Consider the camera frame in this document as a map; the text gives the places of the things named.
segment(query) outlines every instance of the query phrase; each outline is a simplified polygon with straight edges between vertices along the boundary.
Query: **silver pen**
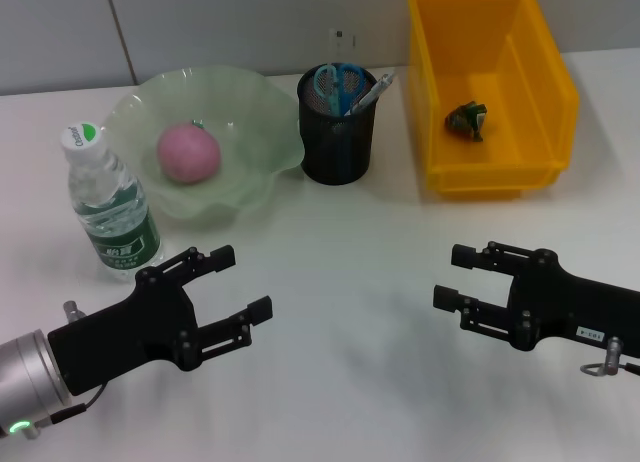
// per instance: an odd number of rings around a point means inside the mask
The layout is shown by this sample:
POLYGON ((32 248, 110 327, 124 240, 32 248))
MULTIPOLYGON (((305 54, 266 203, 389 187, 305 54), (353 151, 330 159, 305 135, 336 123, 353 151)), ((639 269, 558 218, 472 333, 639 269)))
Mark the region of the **silver pen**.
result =
POLYGON ((353 115, 364 110, 367 105, 371 104, 374 100, 380 97, 380 95, 382 95, 385 90, 387 90, 387 88, 391 85, 391 82, 393 82, 394 77, 395 74, 384 74, 382 77, 380 77, 380 80, 378 80, 378 82, 376 82, 375 85, 371 87, 371 90, 367 92, 359 102, 354 104, 354 106, 351 107, 351 109, 344 115, 353 115))

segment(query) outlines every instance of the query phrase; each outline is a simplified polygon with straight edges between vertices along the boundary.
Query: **water bottle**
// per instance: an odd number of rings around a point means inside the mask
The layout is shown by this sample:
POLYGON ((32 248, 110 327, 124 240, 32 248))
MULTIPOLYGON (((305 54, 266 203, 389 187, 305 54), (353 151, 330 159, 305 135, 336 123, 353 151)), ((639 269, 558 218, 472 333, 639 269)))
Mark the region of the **water bottle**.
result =
POLYGON ((138 179, 88 122, 62 133, 69 161, 69 195, 100 260, 116 277, 130 280, 141 267, 162 260, 162 244, 138 179))

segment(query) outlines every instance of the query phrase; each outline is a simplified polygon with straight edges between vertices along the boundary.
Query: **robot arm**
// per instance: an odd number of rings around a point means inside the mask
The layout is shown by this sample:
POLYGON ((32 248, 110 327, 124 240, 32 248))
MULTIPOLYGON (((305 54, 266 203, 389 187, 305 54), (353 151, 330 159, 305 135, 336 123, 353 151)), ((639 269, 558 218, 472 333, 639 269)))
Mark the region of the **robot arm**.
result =
POLYGON ((233 248, 207 257, 195 248, 136 274, 124 301, 84 316, 65 304, 69 325, 27 334, 0 346, 0 438, 38 429, 84 412, 90 404, 60 410, 79 395, 153 360, 190 371, 204 361, 251 345, 251 329, 272 316, 264 297, 227 319, 198 327, 183 286, 235 265, 233 248))
POLYGON ((619 364, 620 355, 640 357, 639 292, 571 275, 560 267, 557 254, 546 249, 489 242, 476 252, 455 245, 451 263, 513 276, 506 307, 435 287, 433 306, 459 311, 461 329, 507 341, 523 351, 533 350, 547 337, 563 337, 607 351, 605 363, 583 366, 585 373, 615 375, 624 368, 640 375, 640 367, 619 364))

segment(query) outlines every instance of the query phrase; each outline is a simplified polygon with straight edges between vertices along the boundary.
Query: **scissors handle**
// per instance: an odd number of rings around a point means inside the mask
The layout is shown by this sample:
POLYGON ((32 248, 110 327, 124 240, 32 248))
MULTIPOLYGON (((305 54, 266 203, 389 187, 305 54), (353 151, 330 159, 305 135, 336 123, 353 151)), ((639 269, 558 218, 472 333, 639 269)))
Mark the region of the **scissors handle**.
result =
POLYGON ((338 81, 340 88, 340 115, 345 115, 351 109, 362 89, 364 89, 364 72, 357 65, 342 64, 338 69, 338 81), (347 92, 345 72, 353 72, 358 78, 358 85, 349 92, 347 92))
POLYGON ((329 104, 329 113, 331 115, 335 117, 340 117, 342 115, 340 103, 340 81, 338 79, 338 72, 333 65, 323 65, 316 70, 316 73, 313 75, 313 90, 316 92, 318 97, 327 100, 327 103, 329 104), (320 77, 325 72, 325 90, 322 90, 319 82, 320 77))

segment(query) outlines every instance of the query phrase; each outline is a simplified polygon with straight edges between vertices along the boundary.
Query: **yellow plastic storage bin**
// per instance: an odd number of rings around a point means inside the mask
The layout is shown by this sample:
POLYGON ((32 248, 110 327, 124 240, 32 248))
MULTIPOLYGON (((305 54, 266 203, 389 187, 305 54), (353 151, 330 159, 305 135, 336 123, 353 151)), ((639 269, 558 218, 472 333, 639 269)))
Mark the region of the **yellow plastic storage bin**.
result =
POLYGON ((409 90, 427 186, 462 198, 552 184, 569 166, 578 92, 536 0, 409 0, 409 90), (444 119, 487 106, 474 142, 444 119))

